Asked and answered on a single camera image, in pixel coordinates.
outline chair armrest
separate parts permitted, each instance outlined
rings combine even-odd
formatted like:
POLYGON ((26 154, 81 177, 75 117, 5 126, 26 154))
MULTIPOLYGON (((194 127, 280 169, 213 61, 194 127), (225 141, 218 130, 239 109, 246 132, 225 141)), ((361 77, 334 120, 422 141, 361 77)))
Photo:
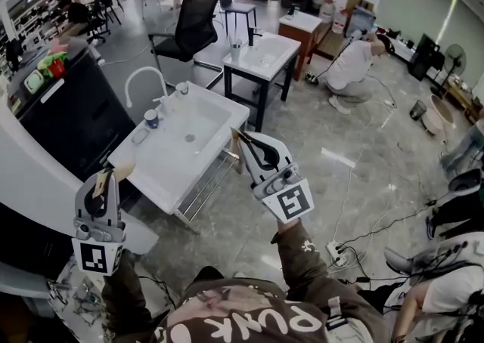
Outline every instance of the chair armrest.
POLYGON ((154 37, 167 37, 167 38, 175 38, 175 34, 169 32, 150 32, 148 33, 148 38, 153 39, 154 37))

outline gray pants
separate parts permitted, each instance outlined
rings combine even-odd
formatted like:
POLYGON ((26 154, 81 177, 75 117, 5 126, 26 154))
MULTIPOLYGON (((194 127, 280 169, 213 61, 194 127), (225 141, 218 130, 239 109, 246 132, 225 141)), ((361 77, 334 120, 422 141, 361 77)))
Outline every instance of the gray pants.
POLYGON ((447 174, 457 171, 462 162, 471 154, 478 153, 484 148, 484 135, 473 126, 464 136, 462 142, 450 154, 440 159, 440 164, 447 174))
POLYGON ((371 99, 371 88, 375 80, 365 77, 360 82, 350 82, 343 89, 335 89, 326 81, 327 88, 332 94, 340 97, 349 104, 361 104, 371 99))

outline brown sweatshirt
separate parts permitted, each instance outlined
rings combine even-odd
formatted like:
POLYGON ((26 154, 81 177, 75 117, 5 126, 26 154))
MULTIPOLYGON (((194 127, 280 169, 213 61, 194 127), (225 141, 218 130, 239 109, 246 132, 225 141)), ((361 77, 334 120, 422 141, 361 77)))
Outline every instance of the brown sweatshirt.
MULTIPOLYGON (((119 315, 119 310, 113 304, 113 299, 118 296, 115 296, 116 291, 111 290, 111 284, 119 282, 126 265, 129 265, 122 263, 119 267, 122 271, 118 270, 107 278, 103 291, 107 302, 108 326, 116 333, 115 341, 325 343, 325 324, 330 313, 327 302, 337 296, 340 297, 343 317, 362 321, 375 343, 387 340, 388 329, 381 315, 361 296, 327 276, 326 265, 301 223, 282 234, 276 234, 272 243, 278 244, 284 279, 290 287, 287 295, 274 283, 264 280, 195 282, 187 288, 177 309, 154 330, 152 326, 149 328, 149 312, 146 308, 141 312, 143 317, 134 311, 119 315), (132 317, 137 315, 131 322, 127 317, 122 317, 130 314, 132 317), (133 321, 141 322, 129 328, 133 321)), ((129 291, 136 292, 136 288, 130 285, 129 291)))

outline black table frame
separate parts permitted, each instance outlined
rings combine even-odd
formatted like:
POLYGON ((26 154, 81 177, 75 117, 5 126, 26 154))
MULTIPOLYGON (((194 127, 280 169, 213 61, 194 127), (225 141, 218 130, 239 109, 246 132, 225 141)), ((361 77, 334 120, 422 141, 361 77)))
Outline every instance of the black table frame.
POLYGON ((234 69, 227 65, 224 65, 224 80, 225 80, 225 97, 237 101, 240 104, 246 104, 251 107, 257 109, 257 117, 256 117, 256 132, 260 132, 262 130, 262 124, 264 122, 264 115, 265 115, 265 107, 267 104, 267 97, 268 97, 268 90, 271 85, 276 85, 282 89, 281 100, 286 101, 287 94, 289 93, 290 83, 293 79, 294 70, 296 68, 297 62, 297 55, 299 54, 299 49, 294 52, 294 54, 286 61, 283 65, 281 70, 279 70, 271 80, 261 79, 258 76, 255 76, 250 73, 243 72, 239 69, 234 69), (286 71, 286 79, 284 80, 284 85, 277 84, 275 82, 276 78, 279 74, 285 70, 286 71), (259 94, 259 102, 254 103, 251 100, 247 100, 241 96, 238 96, 232 92, 232 74, 236 76, 242 77, 243 79, 248 79, 249 81, 255 82, 256 84, 261 85, 260 94, 259 94))

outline chair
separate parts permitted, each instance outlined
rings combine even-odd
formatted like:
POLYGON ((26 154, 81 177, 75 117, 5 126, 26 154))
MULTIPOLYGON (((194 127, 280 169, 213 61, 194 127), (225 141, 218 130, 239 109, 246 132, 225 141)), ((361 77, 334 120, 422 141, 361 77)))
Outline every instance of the chair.
POLYGON ((148 34, 152 46, 152 53, 160 72, 161 66, 158 56, 170 57, 182 62, 194 60, 195 65, 215 70, 219 74, 207 86, 211 89, 222 77, 223 68, 211 63, 194 59, 194 55, 208 45, 217 42, 219 37, 213 27, 213 12, 219 0, 183 0, 180 17, 175 34, 152 32, 148 34), (155 44, 156 37, 166 37, 159 44, 155 44))
POLYGON ((220 0, 220 7, 225 11, 225 26, 228 35, 228 14, 235 14, 235 29, 237 30, 237 14, 245 14, 247 19, 247 32, 249 32, 249 14, 254 12, 254 26, 257 27, 256 6, 245 3, 234 3, 233 0, 220 0))

